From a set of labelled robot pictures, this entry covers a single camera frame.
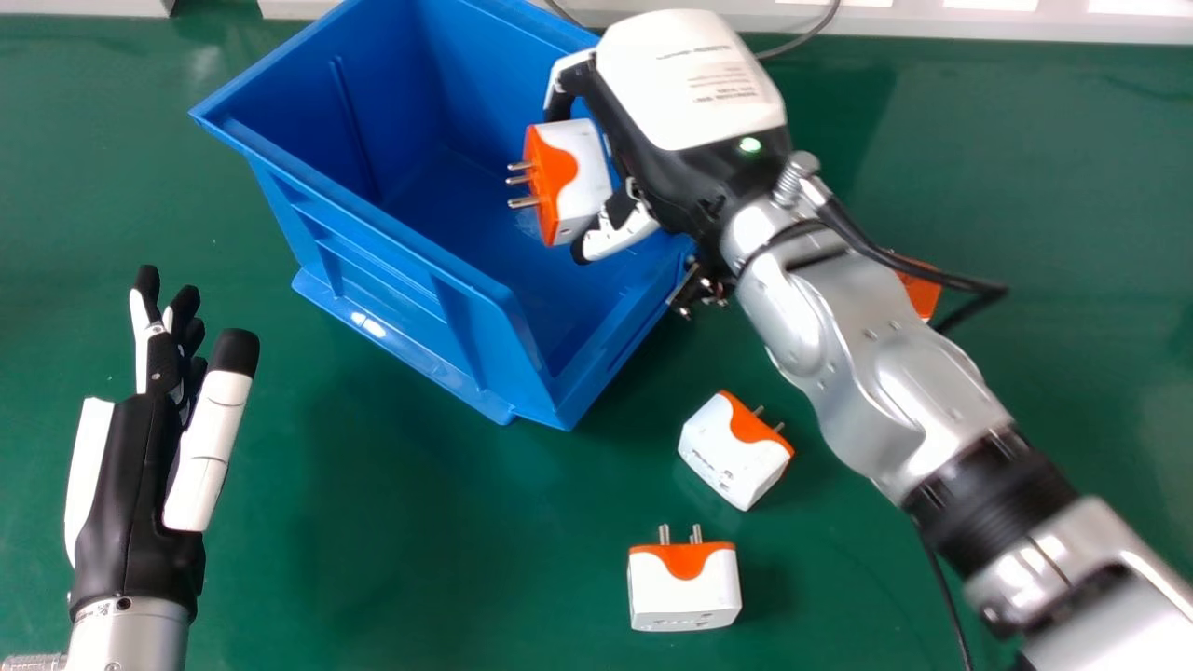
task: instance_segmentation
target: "orange and white plug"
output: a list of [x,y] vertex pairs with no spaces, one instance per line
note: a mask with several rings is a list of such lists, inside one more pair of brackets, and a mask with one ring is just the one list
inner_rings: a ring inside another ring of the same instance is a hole
[[734,507],[749,510],[786,473],[791,447],[783,423],[762,421],[729,392],[717,392],[685,424],[679,456]]
[[630,627],[638,632],[697,632],[728,627],[742,610],[737,547],[704,542],[700,525],[688,543],[672,544],[659,528],[659,543],[630,548]]
[[582,235],[613,195],[604,141],[592,119],[540,123],[526,129],[521,162],[506,184],[526,184],[530,195],[512,198],[512,209],[536,208],[548,246]]

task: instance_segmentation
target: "robotic hand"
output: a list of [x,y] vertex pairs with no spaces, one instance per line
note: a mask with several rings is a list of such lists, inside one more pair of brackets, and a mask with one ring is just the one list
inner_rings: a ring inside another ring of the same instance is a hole
[[[1021,669],[1188,666],[1193,590],[1032,449],[941,334],[957,319],[928,326],[900,276],[977,293],[973,307],[1005,288],[871,242],[815,156],[791,152],[783,98],[719,17],[668,10],[612,25],[555,66],[543,125],[569,118],[577,98],[636,203],[698,245],[679,309],[736,296],[829,448],[911,517],[988,628],[1022,636]],[[653,230],[611,217],[637,213],[618,197],[570,241],[577,260]]]
[[203,592],[203,531],[228,473],[260,343],[220,334],[210,363],[199,291],[184,287],[157,307],[157,269],[129,291],[136,394],[84,401],[67,485],[68,595],[74,627],[66,655],[12,657],[4,671],[181,670]]

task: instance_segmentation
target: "green table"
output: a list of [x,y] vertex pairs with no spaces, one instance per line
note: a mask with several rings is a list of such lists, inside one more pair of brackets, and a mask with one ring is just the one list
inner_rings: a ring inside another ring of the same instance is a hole
[[[0,655],[66,642],[75,421],[131,389],[125,291],[155,263],[264,343],[192,669],[959,667],[909,522],[827,451],[737,308],[665,319],[565,435],[489,424],[292,294],[247,166],[186,110],[298,25],[180,10],[0,19]],[[824,38],[772,70],[876,239],[1013,284],[958,340],[1038,447],[1193,574],[1191,55]],[[801,453],[748,515],[674,454],[721,388]],[[738,543],[733,628],[629,629],[625,552],[662,522]],[[982,669],[1008,659],[966,626]]]

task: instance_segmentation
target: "metal prong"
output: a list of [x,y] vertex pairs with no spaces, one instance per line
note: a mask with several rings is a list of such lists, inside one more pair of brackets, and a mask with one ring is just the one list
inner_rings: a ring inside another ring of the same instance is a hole
[[511,210],[520,210],[524,208],[533,208],[538,204],[538,198],[533,196],[526,196],[524,198],[511,198],[506,204],[509,205]]

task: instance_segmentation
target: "blue plastic bin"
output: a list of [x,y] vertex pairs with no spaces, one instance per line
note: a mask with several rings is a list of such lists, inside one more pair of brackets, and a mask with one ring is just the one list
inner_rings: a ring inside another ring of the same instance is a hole
[[579,266],[506,207],[551,64],[594,41],[523,0],[350,0],[191,115],[248,159],[295,290],[494,421],[570,430],[692,248]]

